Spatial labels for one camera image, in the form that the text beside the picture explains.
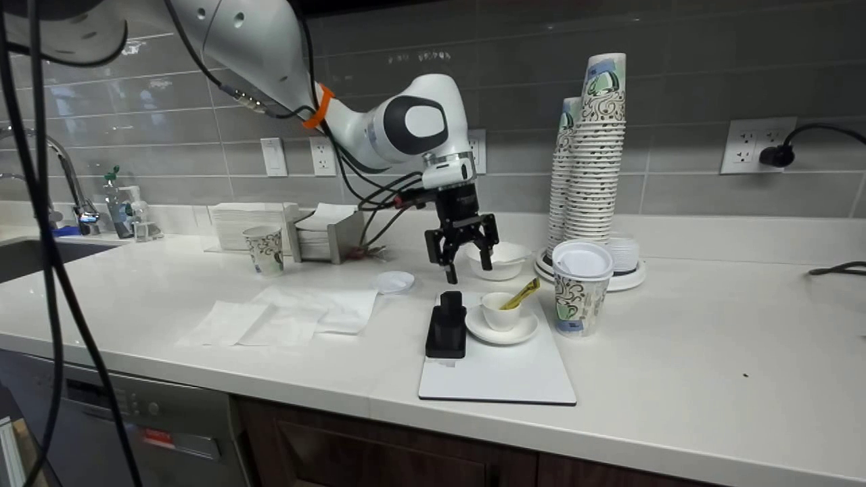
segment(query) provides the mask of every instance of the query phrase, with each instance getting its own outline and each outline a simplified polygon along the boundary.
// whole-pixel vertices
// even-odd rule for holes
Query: white cutting board
[[[416,394],[421,399],[574,406],[570,376],[542,313],[539,326],[520,346],[489,346],[467,333],[463,360],[425,356]]]

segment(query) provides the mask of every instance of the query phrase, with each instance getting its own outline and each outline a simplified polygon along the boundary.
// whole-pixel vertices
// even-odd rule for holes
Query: stack of paper cups
[[[574,150],[577,119],[578,119],[578,97],[566,97],[557,145],[552,153],[550,223],[547,223],[550,245],[563,240],[566,206],[569,206],[569,177],[577,168],[577,150]]]
[[[563,237],[605,237],[624,141],[624,54],[590,57],[577,112]]]

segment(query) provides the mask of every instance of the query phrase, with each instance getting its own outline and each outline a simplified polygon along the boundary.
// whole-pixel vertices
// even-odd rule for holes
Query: paper cup
[[[247,227],[244,230],[249,258],[257,273],[282,273],[282,230],[278,227]]]
[[[592,333],[615,273],[608,248],[598,240],[566,240],[552,248],[552,263],[557,329]]]

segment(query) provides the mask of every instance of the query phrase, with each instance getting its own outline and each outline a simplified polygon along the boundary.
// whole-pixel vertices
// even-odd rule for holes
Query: sink
[[[88,253],[100,253],[107,248],[114,245],[56,240],[56,252],[61,263],[83,258]],[[41,267],[42,267],[42,248],[37,240],[0,242],[0,284],[36,273]]]

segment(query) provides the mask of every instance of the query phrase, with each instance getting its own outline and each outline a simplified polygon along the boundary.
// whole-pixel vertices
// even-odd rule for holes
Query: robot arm
[[[326,106],[333,138],[370,172],[425,164],[421,185],[455,185],[477,175],[466,107],[448,76],[418,76],[368,112],[345,107],[310,80],[302,31],[286,0],[168,0],[197,57],[216,58],[271,99]]]
[[[19,0],[8,6],[14,43],[27,50],[23,7]],[[220,62],[289,110],[317,106],[318,110],[309,112],[310,126],[324,119],[326,133],[368,172],[400,161],[421,164],[421,188],[435,200],[440,221],[427,231],[431,258],[456,281],[451,258],[463,242],[477,242],[481,264],[489,267],[497,230],[492,214],[478,217],[466,107],[448,76],[418,76],[400,95],[358,112],[310,79],[302,23],[289,0],[165,0],[165,6],[191,57]],[[42,0],[42,57],[65,65],[111,62],[126,37],[122,16],[153,20],[156,7],[156,0]]]

